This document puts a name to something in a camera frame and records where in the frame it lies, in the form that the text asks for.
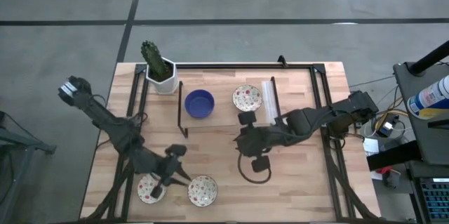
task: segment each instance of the plate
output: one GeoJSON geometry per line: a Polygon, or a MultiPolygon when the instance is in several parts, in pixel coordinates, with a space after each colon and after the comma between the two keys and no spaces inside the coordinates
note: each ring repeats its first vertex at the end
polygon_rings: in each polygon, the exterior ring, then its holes
{"type": "Polygon", "coordinates": [[[191,181],[187,194],[195,206],[208,206],[217,198],[217,183],[210,176],[197,176],[191,181]]]}
{"type": "Polygon", "coordinates": [[[162,193],[158,199],[150,195],[152,193],[154,186],[156,186],[157,183],[158,181],[153,177],[151,177],[149,174],[143,176],[140,179],[138,184],[138,195],[143,202],[147,204],[154,204],[159,200],[161,200],[163,196],[166,194],[167,188],[164,185],[162,185],[162,193]]]}
{"type": "Polygon", "coordinates": [[[256,111],[262,105],[262,94],[258,88],[245,84],[234,91],[232,101],[240,111],[256,111]]]}

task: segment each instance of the white hexagonal pot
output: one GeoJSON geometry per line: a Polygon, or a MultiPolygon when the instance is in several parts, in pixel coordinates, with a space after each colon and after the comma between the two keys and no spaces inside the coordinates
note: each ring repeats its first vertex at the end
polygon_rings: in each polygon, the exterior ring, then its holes
{"type": "Polygon", "coordinates": [[[154,87],[156,88],[156,92],[160,95],[170,95],[173,94],[176,91],[177,85],[179,84],[179,81],[177,80],[177,69],[176,69],[176,63],[170,61],[167,58],[162,58],[162,60],[170,63],[173,66],[173,75],[162,81],[158,82],[149,77],[149,65],[147,65],[147,79],[148,81],[152,82],[154,87]]]}

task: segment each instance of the wooden table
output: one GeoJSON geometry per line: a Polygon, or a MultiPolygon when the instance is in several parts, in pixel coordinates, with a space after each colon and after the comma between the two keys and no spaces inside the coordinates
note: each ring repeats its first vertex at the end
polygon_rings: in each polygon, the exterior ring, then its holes
{"type": "MultiPolygon", "coordinates": [[[[325,62],[325,65],[333,102],[347,98],[349,87],[343,64],[325,62]]],[[[116,116],[126,113],[134,69],[135,63],[119,63],[116,67],[107,105],[116,116]]],[[[241,82],[257,84],[274,76],[282,113],[296,108],[315,107],[310,72],[307,70],[178,70],[178,74],[186,86],[200,84],[211,88],[223,83],[233,88],[241,82]]],[[[139,104],[139,92],[135,111],[139,104]]],[[[320,92],[321,102],[325,105],[321,85],[320,92]]],[[[220,102],[221,98],[230,98],[231,94],[215,97],[216,102],[220,102]]],[[[218,197],[211,206],[199,208],[188,200],[186,187],[172,185],[160,202],[148,205],[138,197],[136,187],[141,176],[136,175],[128,221],[335,220],[319,130],[303,143],[275,147],[269,153],[272,179],[263,185],[254,185],[245,181],[237,170],[238,152],[232,141],[239,134],[237,117],[234,123],[227,121],[226,126],[189,129],[189,137],[185,139],[177,127],[177,100],[177,93],[157,95],[153,86],[149,87],[145,108],[149,119],[142,127],[145,147],[163,154],[170,144],[185,144],[188,151],[182,159],[184,170],[192,178],[200,174],[212,176],[218,184],[218,197]]],[[[99,143],[107,139],[107,134],[102,132],[99,143]]],[[[351,186],[366,206],[379,216],[380,210],[361,140],[348,137],[343,152],[351,186]]],[[[92,213],[112,186],[117,159],[118,154],[110,144],[103,145],[96,152],[81,217],[92,213]]],[[[267,175],[265,172],[254,174],[249,159],[243,160],[242,169],[247,176],[256,180],[267,175]]],[[[121,209],[123,189],[119,195],[117,213],[121,209]]],[[[339,188],[344,209],[343,195],[339,188]]]]}

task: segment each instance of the gray floor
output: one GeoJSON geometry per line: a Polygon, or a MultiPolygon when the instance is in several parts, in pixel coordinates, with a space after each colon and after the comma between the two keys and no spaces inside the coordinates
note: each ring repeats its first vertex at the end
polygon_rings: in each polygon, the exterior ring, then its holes
{"type": "MultiPolygon", "coordinates": [[[[0,20],[125,20],[132,0],[0,0],[0,20]]],[[[448,0],[140,0],[136,19],[194,18],[445,18],[448,0]]],[[[98,130],[57,97],[70,75],[107,95],[123,26],[0,27],[0,110],[47,143],[22,190],[19,222],[75,220],[98,130]]],[[[167,58],[194,61],[343,61],[349,84],[392,73],[447,40],[449,24],[255,25],[133,27],[126,62],[142,62],[140,43],[155,41],[167,58]]],[[[380,100],[393,79],[361,86],[380,100]]],[[[392,94],[380,104],[386,108],[392,94]]],[[[382,215],[413,217],[408,196],[379,193],[382,215]]]]}

